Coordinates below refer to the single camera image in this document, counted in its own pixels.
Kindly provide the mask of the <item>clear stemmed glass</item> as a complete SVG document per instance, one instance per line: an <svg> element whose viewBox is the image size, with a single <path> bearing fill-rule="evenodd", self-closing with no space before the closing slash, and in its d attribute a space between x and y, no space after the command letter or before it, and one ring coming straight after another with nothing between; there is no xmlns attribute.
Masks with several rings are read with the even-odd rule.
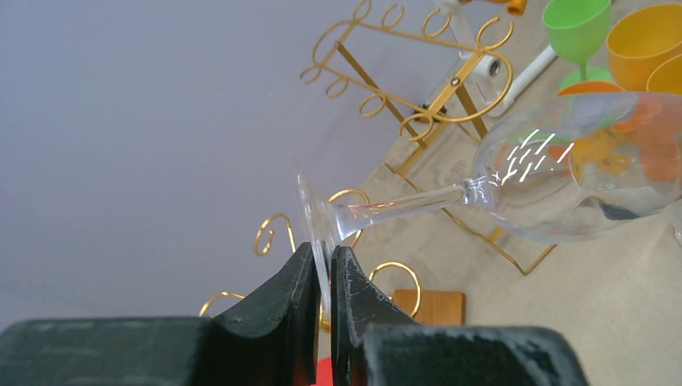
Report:
<svg viewBox="0 0 682 386"><path fill-rule="evenodd" d="M386 203L343 205L297 185L323 309L334 249L374 224L452 205L481 207L538 242L592 240L681 197L681 98L669 92L555 96L511 113L484 137L469 177Z"/></svg>

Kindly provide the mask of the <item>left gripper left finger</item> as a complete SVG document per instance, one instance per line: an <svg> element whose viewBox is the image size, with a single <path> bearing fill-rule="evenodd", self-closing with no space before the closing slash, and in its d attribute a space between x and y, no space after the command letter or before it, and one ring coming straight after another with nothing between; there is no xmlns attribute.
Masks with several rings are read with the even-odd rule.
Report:
<svg viewBox="0 0 682 386"><path fill-rule="evenodd" d="M310 385L318 279L301 244L269 280L213 318L33 319L1 335L4 385Z"/></svg>

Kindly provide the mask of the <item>red plastic goblet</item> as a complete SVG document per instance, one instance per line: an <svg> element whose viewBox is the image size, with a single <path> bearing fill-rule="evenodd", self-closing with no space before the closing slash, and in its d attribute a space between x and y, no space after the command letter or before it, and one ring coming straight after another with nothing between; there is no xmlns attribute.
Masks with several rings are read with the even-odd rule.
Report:
<svg viewBox="0 0 682 386"><path fill-rule="evenodd" d="M333 386L333 371L331 357L319 359L317 362L317 376L315 386Z"/></svg>

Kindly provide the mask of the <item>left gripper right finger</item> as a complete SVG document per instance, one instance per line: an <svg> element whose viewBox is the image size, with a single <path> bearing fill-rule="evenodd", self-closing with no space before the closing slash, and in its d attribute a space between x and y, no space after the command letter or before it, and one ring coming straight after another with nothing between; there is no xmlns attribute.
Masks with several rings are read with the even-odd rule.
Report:
<svg viewBox="0 0 682 386"><path fill-rule="evenodd" d="M538 326L427 326L365 276L354 251L331 257L336 385L586 385L567 340Z"/></svg>

